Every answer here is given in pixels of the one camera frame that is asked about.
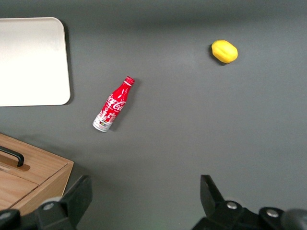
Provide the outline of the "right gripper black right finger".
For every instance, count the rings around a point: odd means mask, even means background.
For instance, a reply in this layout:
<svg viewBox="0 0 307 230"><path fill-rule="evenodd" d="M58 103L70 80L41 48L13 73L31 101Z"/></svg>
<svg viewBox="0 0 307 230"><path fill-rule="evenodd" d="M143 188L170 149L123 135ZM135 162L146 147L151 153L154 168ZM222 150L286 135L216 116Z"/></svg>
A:
<svg viewBox="0 0 307 230"><path fill-rule="evenodd" d="M200 180L200 198L205 217L193 227L194 230L259 230L259 217L239 203L224 200L209 175Z"/></svg>

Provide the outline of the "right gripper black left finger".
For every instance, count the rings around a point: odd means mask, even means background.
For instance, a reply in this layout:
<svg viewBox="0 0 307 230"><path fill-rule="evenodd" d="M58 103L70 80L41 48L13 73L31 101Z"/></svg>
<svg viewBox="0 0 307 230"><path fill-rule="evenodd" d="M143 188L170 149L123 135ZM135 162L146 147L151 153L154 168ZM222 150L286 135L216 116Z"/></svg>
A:
<svg viewBox="0 0 307 230"><path fill-rule="evenodd" d="M45 201L36 211L39 230L75 230L93 199L92 180L81 176L63 197Z"/></svg>

